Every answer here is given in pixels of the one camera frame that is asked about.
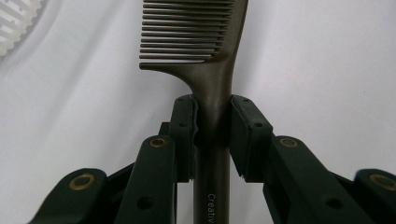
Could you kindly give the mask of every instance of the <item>white fan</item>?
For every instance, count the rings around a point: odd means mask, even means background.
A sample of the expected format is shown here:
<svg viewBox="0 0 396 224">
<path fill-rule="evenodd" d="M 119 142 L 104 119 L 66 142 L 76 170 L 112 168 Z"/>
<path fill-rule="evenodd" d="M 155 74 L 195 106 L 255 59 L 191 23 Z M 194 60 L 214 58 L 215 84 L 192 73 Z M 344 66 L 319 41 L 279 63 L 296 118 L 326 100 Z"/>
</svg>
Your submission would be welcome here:
<svg viewBox="0 0 396 224">
<path fill-rule="evenodd" d="M 0 56 L 21 41 L 43 0 L 0 0 Z"/>
</svg>

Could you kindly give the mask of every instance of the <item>screw hole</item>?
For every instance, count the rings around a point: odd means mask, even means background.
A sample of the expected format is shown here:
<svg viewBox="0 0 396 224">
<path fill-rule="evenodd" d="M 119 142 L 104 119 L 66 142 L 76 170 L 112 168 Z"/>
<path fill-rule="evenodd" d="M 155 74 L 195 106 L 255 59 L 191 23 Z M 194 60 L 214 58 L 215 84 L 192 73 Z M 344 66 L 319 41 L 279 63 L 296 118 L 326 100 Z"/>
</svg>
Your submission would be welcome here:
<svg viewBox="0 0 396 224">
<path fill-rule="evenodd" d="M 137 201 L 137 207 L 140 210 L 148 210 L 154 205 L 154 200 L 150 196 L 145 196 Z"/>
<path fill-rule="evenodd" d="M 78 175 L 69 183 L 72 190 L 88 189 L 95 182 L 95 176 L 92 174 Z"/>
<path fill-rule="evenodd" d="M 282 139 L 280 139 L 280 143 L 284 147 L 297 147 L 298 146 L 297 142 L 290 138 L 282 138 Z"/>
<path fill-rule="evenodd" d="M 164 147 L 168 144 L 168 142 L 163 138 L 154 138 L 151 141 L 149 141 L 149 144 L 152 147 Z"/>
<path fill-rule="evenodd" d="M 385 175 L 373 174 L 370 180 L 383 189 L 396 191 L 396 181 Z"/>
<path fill-rule="evenodd" d="M 343 207 L 341 201 L 336 198 L 329 198 L 325 203 L 327 206 L 337 210 L 340 210 Z"/>
</svg>

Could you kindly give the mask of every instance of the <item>comb teeth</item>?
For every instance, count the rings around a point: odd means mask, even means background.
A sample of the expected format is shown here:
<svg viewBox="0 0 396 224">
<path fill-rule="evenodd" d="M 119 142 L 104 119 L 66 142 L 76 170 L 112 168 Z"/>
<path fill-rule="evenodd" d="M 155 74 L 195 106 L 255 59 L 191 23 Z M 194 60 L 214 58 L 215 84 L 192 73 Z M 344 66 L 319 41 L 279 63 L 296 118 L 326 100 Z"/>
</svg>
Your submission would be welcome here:
<svg viewBox="0 0 396 224">
<path fill-rule="evenodd" d="M 233 0 L 144 0 L 140 58 L 202 62 L 217 54 Z"/>
</svg>

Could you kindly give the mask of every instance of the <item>brass insert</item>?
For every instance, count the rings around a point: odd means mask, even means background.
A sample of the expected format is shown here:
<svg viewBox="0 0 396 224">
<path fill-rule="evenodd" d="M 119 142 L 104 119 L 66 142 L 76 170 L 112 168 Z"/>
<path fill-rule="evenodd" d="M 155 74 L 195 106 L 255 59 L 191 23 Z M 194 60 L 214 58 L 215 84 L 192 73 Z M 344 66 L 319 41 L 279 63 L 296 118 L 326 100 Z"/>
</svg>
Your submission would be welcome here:
<svg viewBox="0 0 396 224">
<path fill-rule="evenodd" d="M 297 147 L 298 146 L 297 142 L 291 138 L 280 139 L 280 144 L 282 144 L 284 147 Z"/>
<path fill-rule="evenodd" d="M 396 191 L 396 181 L 385 175 L 373 174 L 370 175 L 370 180 L 383 189 Z"/>
<path fill-rule="evenodd" d="M 151 141 L 149 141 L 149 144 L 152 147 L 164 147 L 168 145 L 168 141 L 164 138 L 154 138 Z"/>
<path fill-rule="evenodd" d="M 69 183 L 72 190 L 88 189 L 95 182 L 95 176 L 92 174 L 78 175 Z"/>
</svg>

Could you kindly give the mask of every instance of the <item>white background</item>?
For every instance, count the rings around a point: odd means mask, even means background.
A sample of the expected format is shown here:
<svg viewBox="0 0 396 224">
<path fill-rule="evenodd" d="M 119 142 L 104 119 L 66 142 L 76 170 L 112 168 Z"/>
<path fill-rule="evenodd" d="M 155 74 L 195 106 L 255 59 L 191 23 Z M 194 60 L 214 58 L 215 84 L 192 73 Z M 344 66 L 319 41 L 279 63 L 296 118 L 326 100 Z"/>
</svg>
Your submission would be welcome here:
<svg viewBox="0 0 396 224">
<path fill-rule="evenodd" d="M 138 69 L 141 1 L 48 1 L 0 62 L 0 223 L 26 223 L 65 175 L 108 175 L 190 93 Z M 233 93 L 275 134 L 302 139 L 331 171 L 396 174 L 396 2 L 250 0 Z M 232 165 L 231 222 L 272 223 L 261 184 Z M 178 223 L 192 223 L 192 183 Z"/>
</svg>

